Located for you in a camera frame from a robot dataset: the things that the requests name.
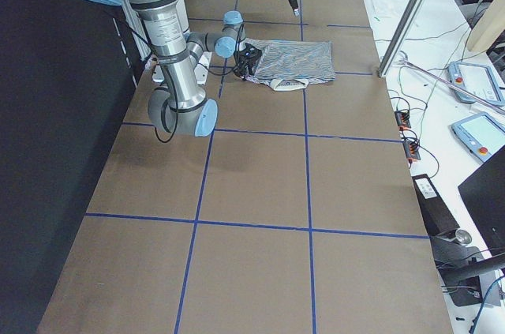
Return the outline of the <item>near teach pendant tablet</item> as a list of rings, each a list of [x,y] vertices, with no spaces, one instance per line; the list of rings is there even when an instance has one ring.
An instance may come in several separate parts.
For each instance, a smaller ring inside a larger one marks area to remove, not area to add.
[[[485,112],[451,124],[455,136],[485,163],[504,146],[504,126]]]

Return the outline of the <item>navy white striped polo shirt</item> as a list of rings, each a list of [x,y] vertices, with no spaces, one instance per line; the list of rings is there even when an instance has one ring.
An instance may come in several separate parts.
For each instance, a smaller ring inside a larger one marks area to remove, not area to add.
[[[246,71],[246,81],[290,92],[335,79],[330,42],[247,39],[246,43],[261,51]]]

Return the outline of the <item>black power adapter box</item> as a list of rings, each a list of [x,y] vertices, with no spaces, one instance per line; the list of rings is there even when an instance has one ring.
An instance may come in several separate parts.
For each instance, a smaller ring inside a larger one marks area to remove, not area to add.
[[[437,236],[459,229],[458,222],[448,209],[430,177],[426,174],[412,177],[425,229],[429,236]]]

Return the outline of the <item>clear plastic sheet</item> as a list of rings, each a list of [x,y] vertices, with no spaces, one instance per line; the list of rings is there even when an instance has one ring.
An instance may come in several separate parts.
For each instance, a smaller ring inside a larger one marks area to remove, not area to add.
[[[378,17],[397,18],[403,15],[409,0],[372,0],[375,15]]]

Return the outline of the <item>aluminium frame post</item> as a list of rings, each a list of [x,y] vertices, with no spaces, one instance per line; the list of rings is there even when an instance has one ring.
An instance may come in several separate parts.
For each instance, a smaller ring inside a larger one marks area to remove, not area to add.
[[[386,49],[378,69],[379,77],[386,77],[397,53],[400,51],[414,20],[423,6],[425,0],[409,0],[405,11],[398,23],[395,33]]]

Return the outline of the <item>teach pendant tablet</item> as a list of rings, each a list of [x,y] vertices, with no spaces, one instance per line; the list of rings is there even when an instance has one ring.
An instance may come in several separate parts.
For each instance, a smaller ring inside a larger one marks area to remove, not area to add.
[[[455,136],[485,163],[504,146],[504,126],[485,112],[451,124]]]
[[[452,84],[485,99],[492,105],[497,107],[504,105],[504,97],[490,66],[451,62],[448,71]]]

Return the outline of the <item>far teach pendant tablet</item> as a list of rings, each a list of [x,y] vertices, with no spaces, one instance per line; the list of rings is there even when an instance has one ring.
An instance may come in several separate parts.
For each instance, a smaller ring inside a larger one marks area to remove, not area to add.
[[[485,99],[492,105],[497,107],[504,105],[504,97],[490,66],[451,62],[448,71],[452,84]]]

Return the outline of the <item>black monitor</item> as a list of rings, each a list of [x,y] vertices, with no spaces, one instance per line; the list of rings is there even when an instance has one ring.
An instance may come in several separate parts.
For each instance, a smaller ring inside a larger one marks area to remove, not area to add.
[[[496,153],[458,186],[476,228],[493,255],[504,251],[504,154]]]

